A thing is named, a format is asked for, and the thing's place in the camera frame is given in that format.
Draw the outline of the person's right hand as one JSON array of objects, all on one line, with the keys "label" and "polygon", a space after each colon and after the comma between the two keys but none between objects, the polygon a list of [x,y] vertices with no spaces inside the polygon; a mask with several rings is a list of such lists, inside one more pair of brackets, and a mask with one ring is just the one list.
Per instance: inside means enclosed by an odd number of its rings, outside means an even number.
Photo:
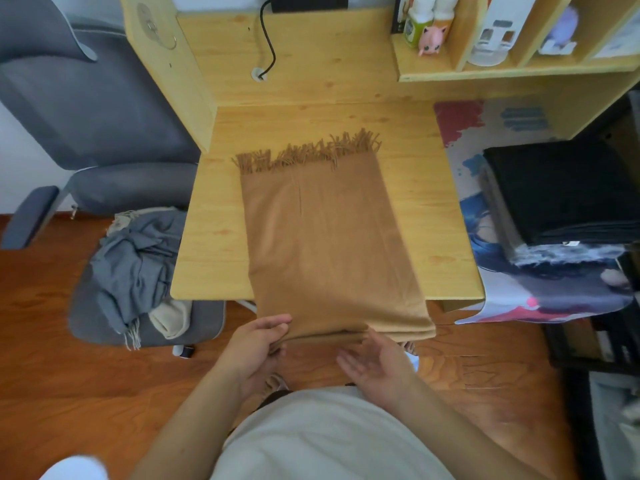
[{"label": "person's right hand", "polygon": [[338,351],[337,364],[368,401],[391,414],[404,409],[424,388],[404,348],[397,343],[390,357],[370,359],[366,333],[360,345]]}]

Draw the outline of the person's left hand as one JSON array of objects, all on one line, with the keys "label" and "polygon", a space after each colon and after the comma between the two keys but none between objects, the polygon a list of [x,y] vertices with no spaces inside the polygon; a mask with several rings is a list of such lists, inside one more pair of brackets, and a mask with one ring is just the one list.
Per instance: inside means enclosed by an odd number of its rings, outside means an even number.
[{"label": "person's left hand", "polygon": [[253,335],[251,322],[236,329],[212,369],[242,400],[263,389],[285,353],[284,346],[276,348],[284,335]]}]

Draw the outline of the brown fringed scarf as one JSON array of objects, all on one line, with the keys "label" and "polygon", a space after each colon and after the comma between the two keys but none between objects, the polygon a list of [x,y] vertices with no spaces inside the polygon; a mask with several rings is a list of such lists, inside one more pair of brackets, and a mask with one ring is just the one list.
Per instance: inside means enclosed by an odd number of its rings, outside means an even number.
[{"label": "brown fringed scarf", "polygon": [[289,314],[282,339],[348,344],[436,335],[366,129],[239,153],[249,279],[258,317]]}]

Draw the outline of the person's right forearm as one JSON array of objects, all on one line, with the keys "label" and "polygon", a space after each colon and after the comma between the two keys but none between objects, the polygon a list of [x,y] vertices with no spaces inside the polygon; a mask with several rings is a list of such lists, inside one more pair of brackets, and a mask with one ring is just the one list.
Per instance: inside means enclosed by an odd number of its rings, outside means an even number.
[{"label": "person's right forearm", "polygon": [[389,411],[455,480],[549,480],[503,449],[423,383],[409,388]]}]

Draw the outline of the person's left forearm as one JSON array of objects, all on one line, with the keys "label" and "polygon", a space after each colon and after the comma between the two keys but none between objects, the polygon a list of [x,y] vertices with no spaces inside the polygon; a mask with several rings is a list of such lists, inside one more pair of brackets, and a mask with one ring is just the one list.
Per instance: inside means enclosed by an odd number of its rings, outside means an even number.
[{"label": "person's left forearm", "polygon": [[129,480],[210,480],[253,372],[219,361],[159,432]]}]

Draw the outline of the person's white shirt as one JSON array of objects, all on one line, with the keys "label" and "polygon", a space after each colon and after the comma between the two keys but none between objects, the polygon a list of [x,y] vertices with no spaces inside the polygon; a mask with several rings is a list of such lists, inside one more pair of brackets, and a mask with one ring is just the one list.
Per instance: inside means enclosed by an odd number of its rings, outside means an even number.
[{"label": "person's white shirt", "polygon": [[354,387],[292,392],[226,439],[211,480],[454,480],[409,428]]}]

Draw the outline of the beige fringed scarf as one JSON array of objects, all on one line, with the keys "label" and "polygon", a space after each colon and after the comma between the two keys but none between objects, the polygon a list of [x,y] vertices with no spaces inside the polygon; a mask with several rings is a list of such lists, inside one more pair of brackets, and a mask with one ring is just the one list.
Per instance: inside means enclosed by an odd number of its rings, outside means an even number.
[{"label": "beige fringed scarf", "polygon": [[126,227],[128,227],[131,222],[142,215],[153,213],[153,212],[165,212],[165,211],[173,211],[177,210],[176,207],[149,207],[146,209],[139,210],[126,210],[124,212],[119,212],[114,215],[114,220],[108,227],[106,231],[106,236],[110,236],[113,233],[116,233]]}]

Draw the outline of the white waste bin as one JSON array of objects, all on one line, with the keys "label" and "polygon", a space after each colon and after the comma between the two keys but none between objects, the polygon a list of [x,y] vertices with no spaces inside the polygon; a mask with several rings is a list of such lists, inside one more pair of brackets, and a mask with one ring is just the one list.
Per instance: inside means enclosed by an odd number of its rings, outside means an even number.
[{"label": "white waste bin", "polygon": [[589,391],[605,480],[640,480],[640,377],[590,372]]}]

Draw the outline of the wooden desk shelf unit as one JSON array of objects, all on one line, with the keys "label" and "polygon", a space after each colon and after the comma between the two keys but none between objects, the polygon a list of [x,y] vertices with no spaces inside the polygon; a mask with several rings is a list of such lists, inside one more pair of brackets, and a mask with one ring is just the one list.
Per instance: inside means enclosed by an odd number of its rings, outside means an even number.
[{"label": "wooden desk shelf unit", "polygon": [[[418,56],[391,35],[391,7],[264,15],[276,64],[266,82],[250,72],[270,62],[258,13],[180,13],[173,0],[119,0],[127,37],[203,150],[231,138],[238,151],[279,148],[328,134],[382,126],[393,112],[423,117],[439,101],[539,95],[560,137],[573,137],[636,84],[640,55],[595,59],[640,0],[614,0],[604,28],[580,29],[569,56],[535,53],[568,0],[543,0],[533,21],[494,67],[468,63],[486,0],[460,0],[462,14],[439,55]],[[136,5],[148,4],[177,38],[167,50],[146,37]]]}]

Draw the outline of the pink pig figurine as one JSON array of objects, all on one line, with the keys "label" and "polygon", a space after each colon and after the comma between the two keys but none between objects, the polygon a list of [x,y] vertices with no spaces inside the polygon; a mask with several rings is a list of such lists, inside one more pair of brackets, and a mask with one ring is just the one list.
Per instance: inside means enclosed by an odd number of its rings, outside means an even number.
[{"label": "pink pig figurine", "polygon": [[438,54],[444,43],[446,32],[446,26],[431,25],[423,28],[418,43],[419,56]]}]

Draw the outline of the black monitor base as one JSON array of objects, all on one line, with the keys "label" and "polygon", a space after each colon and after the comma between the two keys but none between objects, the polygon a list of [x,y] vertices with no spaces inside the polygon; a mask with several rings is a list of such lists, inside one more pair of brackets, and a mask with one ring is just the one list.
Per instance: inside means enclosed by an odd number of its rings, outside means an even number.
[{"label": "black monitor base", "polygon": [[349,0],[270,0],[273,13],[305,13],[347,9]]}]

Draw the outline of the green label bottle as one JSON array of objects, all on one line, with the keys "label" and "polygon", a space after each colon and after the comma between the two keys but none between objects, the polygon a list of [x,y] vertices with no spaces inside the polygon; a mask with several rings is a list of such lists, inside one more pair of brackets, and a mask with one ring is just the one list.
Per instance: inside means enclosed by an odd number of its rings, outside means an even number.
[{"label": "green label bottle", "polygon": [[404,26],[404,39],[412,48],[417,48],[425,28],[434,21],[436,0],[413,0]]}]

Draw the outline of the black book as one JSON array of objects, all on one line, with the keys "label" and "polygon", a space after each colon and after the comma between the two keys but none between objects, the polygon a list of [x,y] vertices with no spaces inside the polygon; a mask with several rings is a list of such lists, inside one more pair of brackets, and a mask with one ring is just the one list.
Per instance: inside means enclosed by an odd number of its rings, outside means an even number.
[{"label": "black book", "polygon": [[406,18],[409,8],[411,8],[412,0],[395,0],[394,11],[391,24],[391,34],[400,34],[404,31]]}]

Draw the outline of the white printed box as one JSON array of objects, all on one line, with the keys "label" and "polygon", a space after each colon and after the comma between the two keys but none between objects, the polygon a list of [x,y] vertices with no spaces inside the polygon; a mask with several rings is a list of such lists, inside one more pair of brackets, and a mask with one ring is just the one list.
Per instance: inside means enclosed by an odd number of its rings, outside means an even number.
[{"label": "white printed box", "polygon": [[522,31],[536,0],[488,0],[481,33],[468,63],[480,67],[502,64]]}]

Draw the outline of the metal wall hook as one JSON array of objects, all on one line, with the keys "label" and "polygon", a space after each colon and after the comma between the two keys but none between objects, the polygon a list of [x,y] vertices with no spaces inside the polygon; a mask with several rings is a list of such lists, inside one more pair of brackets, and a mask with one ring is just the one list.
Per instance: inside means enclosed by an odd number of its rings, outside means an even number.
[{"label": "metal wall hook", "polygon": [[136,5],[136,14],[140,28],[148,39],[167,50],[176,49],[176,36],[169,28],[163,26],[163,20],[160,15],[154,14],[152,8],[148,4],[138,2]]}]

